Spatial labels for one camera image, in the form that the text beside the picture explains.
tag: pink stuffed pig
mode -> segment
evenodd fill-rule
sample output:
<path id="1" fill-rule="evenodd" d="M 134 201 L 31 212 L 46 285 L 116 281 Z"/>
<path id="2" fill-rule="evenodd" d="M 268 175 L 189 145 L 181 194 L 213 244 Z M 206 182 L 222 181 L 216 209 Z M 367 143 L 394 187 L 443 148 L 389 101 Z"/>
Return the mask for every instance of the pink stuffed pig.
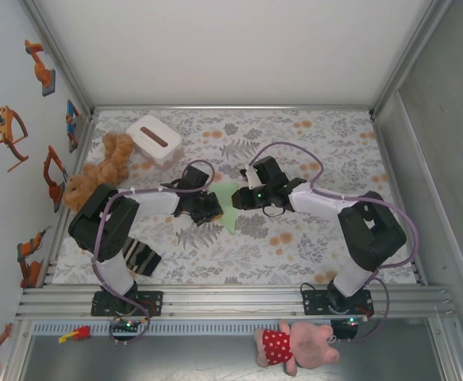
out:
<path id="1" fill-rule="evenodd" d="M 337 349 L 328 345 L 334 335 L 331 326 L 299 321 L 290 329 L 289 324 L 281 320 L 279 328 L 280 331 L 257 329 L 254 333 L 260 367 L 286 363 L 286 372 L 296 375 L 296 363 L 302 368 L 315 369 L 339 361 Z"/>

